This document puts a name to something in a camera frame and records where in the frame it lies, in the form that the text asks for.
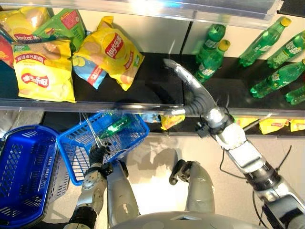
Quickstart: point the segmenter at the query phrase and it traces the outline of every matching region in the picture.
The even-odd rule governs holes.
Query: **metal rod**
[[[92,134],[93,134],[93,138],[96,142],[96,145],[98,146],[98,148],[100,148],[101,146],[103,146],[103,143],[101,142],[100,138],[98,137],[98,135],[95,133],[94,129],[93,129],[93,126],[91,125],[91,122],[90,120],[88,119],[88,116],[86,113],[82,112],[81,113],[82,116],[84,117],[84,119],[86,120],[87,124],[88,124],[88,127],[90,128]]]

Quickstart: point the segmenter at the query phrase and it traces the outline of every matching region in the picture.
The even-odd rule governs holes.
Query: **blue chip bag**
[[[99,88],[107,74],[103,68],[79,56],[73,56],[72,63],[73,70],[80,78],[90,83],[95,89]]]
[[[146,123],[160,123],[161,122],[160,116],[158,114],[146,113],[146,114],[140,114],[140,117]]]

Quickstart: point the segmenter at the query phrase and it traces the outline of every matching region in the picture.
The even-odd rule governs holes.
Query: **green chip bag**
[[[74,52],[78,50],[85,38],[85,28],[77,10],[63,9],[40,26],[34,35],[41,37],[43,42],[69,39],[71,51]]]

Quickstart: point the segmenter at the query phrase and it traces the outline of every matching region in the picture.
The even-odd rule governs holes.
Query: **red chip bag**
[[[14,57],[10,43],[0,35],[0,60],[4,61],[9,67],[13,68]]]

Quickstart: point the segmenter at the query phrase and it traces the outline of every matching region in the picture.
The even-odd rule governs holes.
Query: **blue shopping basket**
[[[57,136],[48,127],[23,126],[0,142],[0,228],[29,227],[44,218],[50,194],[58,193],[53,182]]]
[[[124,157],[128,152],[138,146],[149,133],[146,123],[137,114],[109,114],[97,113],[89,118],[97,135],[111,124],[128,116],[131,123],[115,135],[103,139],[110,142],[110,155],[104,157],[103,163],[112,162]],[[94,137],[86,121],[62,133],[57,140],[65,165],[69,171],[70,179],[74,185],[81,185],[84,173],[90,167],[88,154],[95,144]]]

